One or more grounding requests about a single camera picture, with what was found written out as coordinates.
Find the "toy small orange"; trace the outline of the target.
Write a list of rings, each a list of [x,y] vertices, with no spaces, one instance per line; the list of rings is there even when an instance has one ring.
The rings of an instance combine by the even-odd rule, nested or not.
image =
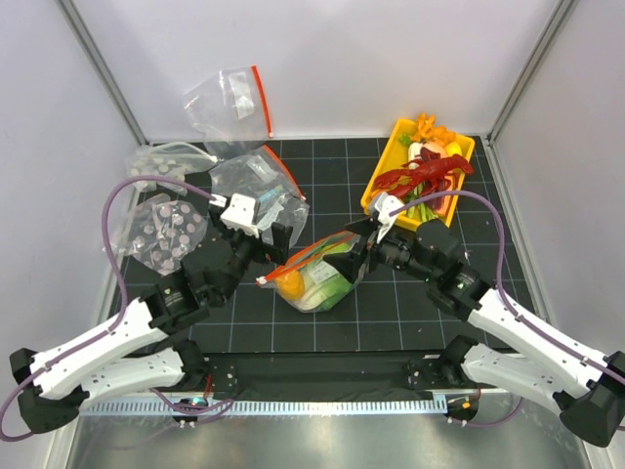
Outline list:
[[[299,300],[306,291],[304,278],[298,271],[277,277],[275,286],[280,296],[287,301]]]

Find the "clear bag orange zipper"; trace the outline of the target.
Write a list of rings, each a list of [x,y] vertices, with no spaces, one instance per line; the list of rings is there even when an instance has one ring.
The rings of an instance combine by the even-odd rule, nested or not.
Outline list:
[[[259,196],[276,185],[283,185],[290,191],[290,195],[278,201],[282,205],[291,198],[306,200],[290,170],[268,146],[222,162],[209,174],[213,194],[231,197],[240,193],[254,197],[258,201],[258,216],[271,209],[259,211]]]
[[[263,143],[273,137],[269,102],[256,65],[222,69],[183,97],[187,118],[205,141]]]
[[[327,312],[362,281],[362,266],[354,280],[349,280],[328,264],[334,254],[351,254],[360,236],[347,231],[329,235],[292,255],[285,265],[256,278],[261,288],[277,291],[297,311],[305,314]]]

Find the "toy green lettuce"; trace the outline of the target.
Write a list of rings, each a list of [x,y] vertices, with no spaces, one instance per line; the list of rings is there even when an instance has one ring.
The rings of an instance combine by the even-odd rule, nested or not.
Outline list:
[[[304,295],[294,301],[303,313],[326,312],[340,302],[353,285],[323,260],[306,264],[299,273],[306,286]]]

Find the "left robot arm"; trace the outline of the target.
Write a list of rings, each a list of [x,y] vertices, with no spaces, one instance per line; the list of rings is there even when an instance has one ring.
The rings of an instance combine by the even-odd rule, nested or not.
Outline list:
[[[109,320],[46,352],[10,356],[20,415],[32,434],[74,420],[100,401],[145,389],[195,391],[209,367],[187,328],[223,307],[253,263],[288,258],[290,227],[271,224],[272,242],[211,228],[174,273],[150,285]]]

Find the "clear bag blue zipper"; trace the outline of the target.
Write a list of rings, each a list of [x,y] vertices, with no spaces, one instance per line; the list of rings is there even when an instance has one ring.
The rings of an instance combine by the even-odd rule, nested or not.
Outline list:
[[[268,211],[276,202],[290,195],[290,191],[283,185],[276,185],[259,196],[259,211]]]

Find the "upright clear bag orange zipper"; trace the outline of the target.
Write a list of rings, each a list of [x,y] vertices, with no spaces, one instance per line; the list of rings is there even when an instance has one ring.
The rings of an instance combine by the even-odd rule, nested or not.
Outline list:
[[[263,143],[273,137],[269,102],[256,65],[222,69],[183,97],[187,118],[205,141]]]

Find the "black grid mat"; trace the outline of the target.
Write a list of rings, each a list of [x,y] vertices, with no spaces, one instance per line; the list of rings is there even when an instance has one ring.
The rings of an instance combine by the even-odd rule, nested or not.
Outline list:
[[[474,173],[464,182],[467,195],[458,201],[451,230],[471,266],[501,276],[506,291],[531,308],[533,295],[512,243],[504,263],[497,263],[493,213],[503,205],[483,141],[475,143]],[[361,196],[385,145],[383,138],[271,142],[311,207],[299,248],[361,216]],[[424,282],[387,267],[365,277],[330,311],[316,314],[300,313],[272,289],[258,286],[256,278],[270,271],[271,265],[251,266],[225,306],[188,329],[187,337],[207,354],[438,351],[459,335],[504,348],[494,336],[439,311]]]

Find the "yellow plastic tray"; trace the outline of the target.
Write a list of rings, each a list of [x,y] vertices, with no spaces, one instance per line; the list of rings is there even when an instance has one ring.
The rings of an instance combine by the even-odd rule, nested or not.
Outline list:
[[[409,147],[402,146],[398,141],[398,137],[403,133],[407,133],[411,136],[411,139],[412,139],[413,134],[416,132],[416,120],[417,119],[415,120],[400,119],[396,122],[394,131],[392,135],[389,137],[382,151],[379,162],[377,163],[377,166],[375,167],[375,170],[370,178],[370,181],[366,186],[365,192],[363,193],[360,199],[360,205],[365,213],[369,212],[368,210],[369,203],[371,202],[373,197],[377,193],[379,193],[378,190],[375,190],[373,188],[373,183],[377,176],[380,176],[381,174],[387,171],[398,169],[406,162],[411,162],[410,167],[414,168],[416,163],[430,161],[429,159],[430,155],[438,156],[437,153],[432,153],[428,149],[425,148],[425,143],[427,142],[436,142],[436,143],[438,142],[426,141],[426,142],[419,142],[423,145],[421,149],[421,158],[415,161],[408,160],[408,148]],[[456,133],[456,138],[454,142],[457,142],[462,148],[462,153],[459,155],[461,155],[462,157],[464,157],[466,160],[468,160],[471,163],[471,158],[473,156],[474,149],[476,146],[475,140],[470,137]],[[456,195],[452,195],[451,192],[460,190],[463,186],[463,183],[466,177],[470,175],[470,174],[465,174],[461,171],[454,171],[453,173],[455,175],[454,188],[445,192],[440,192],[441,194],[440,197],[448,196],[450,198],[449,210],[444,218],[441,218],[439,215],[437,215],[431,209],[431,207],[427,204],[427,202],[422,202],[412,208],[409,208],[401,212],[396,219],[396,224],[412,232],[414,232],[422,223],[427,222],[427,221],[432,221],[432,220],[441,220],[446,226],[450,226],[452,223],[453,215],[454,215],[455,208],[458,202],[458,197]],[[424,184],[418,186],[414,190],[413,193],[411,193],[401,202],[408,203],[422,196],[421,191],[423,189],[423,185]]]

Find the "toy red lobster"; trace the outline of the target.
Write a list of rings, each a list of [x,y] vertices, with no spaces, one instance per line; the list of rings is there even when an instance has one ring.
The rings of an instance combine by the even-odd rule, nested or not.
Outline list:
[[[398,169],[377,176],[373,188],[404,200],[418,186],[426,183],[430,186],[426,188],[424,195],[435,192],[440,182],[445,183],[444,190],[446,191],[450,187],[446,176],[454,171],[461,171],[465,174],[474,173],[471,163],[459,154],[416,163],[414,168],[410,165],[411,162],[406,162]]]

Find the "toy orange coral piece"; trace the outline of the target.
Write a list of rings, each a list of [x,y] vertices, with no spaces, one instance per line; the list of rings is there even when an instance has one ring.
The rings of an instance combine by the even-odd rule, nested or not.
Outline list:
[[[416,120],[416,132],[412,136],[414,142],[437,141],[442,146],[447,146],[455,141],[456,133],[448,130],[445,126],[436,125],[437,117],[422,112]]]

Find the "black mounting plate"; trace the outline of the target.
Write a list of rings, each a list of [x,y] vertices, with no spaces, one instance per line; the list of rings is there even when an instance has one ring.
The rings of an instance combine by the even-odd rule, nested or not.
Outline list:
[[[158,390],[199,392],[210,381],[217,397],[334,402],[480,387],[443,368],[432,351],[228,353],[205,359],[207,369],[190,384],[160,385]]]

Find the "toy yellow lemon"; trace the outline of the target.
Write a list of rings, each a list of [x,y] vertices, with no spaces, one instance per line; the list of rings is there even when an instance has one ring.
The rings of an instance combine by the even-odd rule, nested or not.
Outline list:
[[[450,155],[462,153],[462,148],[457,142],[450,143],[445,147],[445,150]]]

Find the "aluminium front rail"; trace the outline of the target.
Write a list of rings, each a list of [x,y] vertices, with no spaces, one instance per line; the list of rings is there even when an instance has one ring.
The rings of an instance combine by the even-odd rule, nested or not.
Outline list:
[[[205,390],[216,400],[277,403],[408,402],[439,390],[492,386],[559,412],[587,393],[587,380],[559,359],[552,369],[471,343],[439,356],[407,353],[225,354],[163,350],[121,359],[87,374],[80,411],[132,394],[157,398]]]

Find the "left aluminium post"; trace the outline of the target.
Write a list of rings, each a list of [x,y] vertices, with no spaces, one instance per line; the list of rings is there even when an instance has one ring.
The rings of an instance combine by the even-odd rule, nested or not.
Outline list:
[[[136,143],[146,145],[147,139],[136,116],[124,97],[121,88],[111,72],[104,55],[97,45],[87,23],[85,23],[82,15],[77,9],[75,2],[71,0],[56,0],[63,17],[65,18],[70,30],[77,39],[87,60],[98,75],[104,89],[110,97],[114,107],[117,109],[122,121],[130,131]]]

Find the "aluminium post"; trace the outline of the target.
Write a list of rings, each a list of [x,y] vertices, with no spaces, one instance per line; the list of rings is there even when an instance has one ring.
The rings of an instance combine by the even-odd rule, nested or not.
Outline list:
[[[65,18],[70,30],[77,39],[87,60],[98,75],[104,89],[110,97],[114,107],[117,109],[122,121],[130,131],[136,143],[146,145],[147,139],[136,116],[124,97],[121,88],[111,72],[104,55],[97,45],[87,23],[85,23],[82,15],[77,9],[75,2],[71,0],[56,0],[63,17]]]
[[[557,2],[556,8],[540,33],[490,131],[486,134],[486,139],[491,146],[501,136],[521,98],[527,91],[542,63],[546,60],[577,5],[577,0],[560,0]]]

